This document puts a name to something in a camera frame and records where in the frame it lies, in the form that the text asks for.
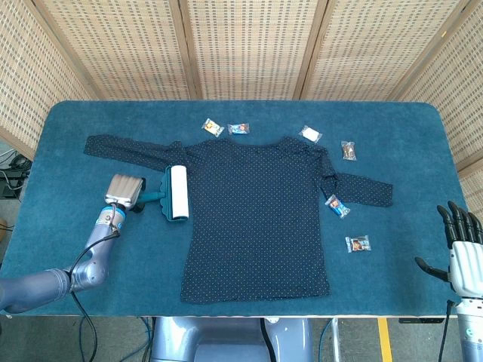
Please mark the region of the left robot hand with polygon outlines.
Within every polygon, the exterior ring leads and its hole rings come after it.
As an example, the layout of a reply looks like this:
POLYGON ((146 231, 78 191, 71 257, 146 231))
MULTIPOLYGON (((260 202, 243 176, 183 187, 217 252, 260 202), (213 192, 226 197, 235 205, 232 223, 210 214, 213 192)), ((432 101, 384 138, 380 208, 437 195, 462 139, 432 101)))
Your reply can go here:
POLYGON ((104 199, 107 204, 114 204, 123 211, 141 213, 145 205, 139 199, 145 189, 144 178, 117 173, 113 176, 104 199))

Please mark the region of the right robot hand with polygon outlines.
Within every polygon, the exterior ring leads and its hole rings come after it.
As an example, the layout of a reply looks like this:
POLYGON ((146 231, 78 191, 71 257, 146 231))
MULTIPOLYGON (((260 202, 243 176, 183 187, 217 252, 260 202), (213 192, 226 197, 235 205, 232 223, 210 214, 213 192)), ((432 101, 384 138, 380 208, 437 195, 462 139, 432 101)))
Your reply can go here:
POLYGON ((449 252, 446 271, 428 265, 422 258, 414 260, 428 275, 449 283, 460 297, 482 298, 482 222, 453 201, 437 206, 442 217, 449 252))

